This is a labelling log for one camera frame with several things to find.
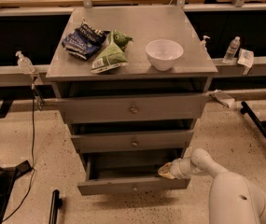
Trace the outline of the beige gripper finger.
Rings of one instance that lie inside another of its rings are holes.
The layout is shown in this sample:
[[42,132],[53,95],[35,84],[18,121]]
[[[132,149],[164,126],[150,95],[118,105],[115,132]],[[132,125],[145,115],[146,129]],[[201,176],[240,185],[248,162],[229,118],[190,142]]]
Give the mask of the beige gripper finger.
[[171,173],[158,173],[161,177],[167,178],[169,180],[175,179],[175,176]]
[[159,168],[159,172],[169,172],[171,165],[171,162],[165,163],[161,168]]

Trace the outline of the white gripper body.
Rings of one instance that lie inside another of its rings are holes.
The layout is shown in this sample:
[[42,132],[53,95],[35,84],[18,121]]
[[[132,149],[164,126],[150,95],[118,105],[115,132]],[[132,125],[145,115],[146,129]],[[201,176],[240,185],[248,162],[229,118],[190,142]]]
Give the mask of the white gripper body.
[[170,165],[170,174],[175,179],[183,179],[189,177],[190,171],[190,158],[175,159]]

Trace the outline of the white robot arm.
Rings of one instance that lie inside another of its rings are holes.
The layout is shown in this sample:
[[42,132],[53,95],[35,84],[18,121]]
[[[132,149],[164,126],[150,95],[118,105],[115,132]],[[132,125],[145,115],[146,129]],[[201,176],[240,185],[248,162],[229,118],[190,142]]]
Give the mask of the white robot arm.
[[167,179],[210,175],[209,224],[266,224],[266,192],[218,164],[204,149],[165,163],[158,174]]

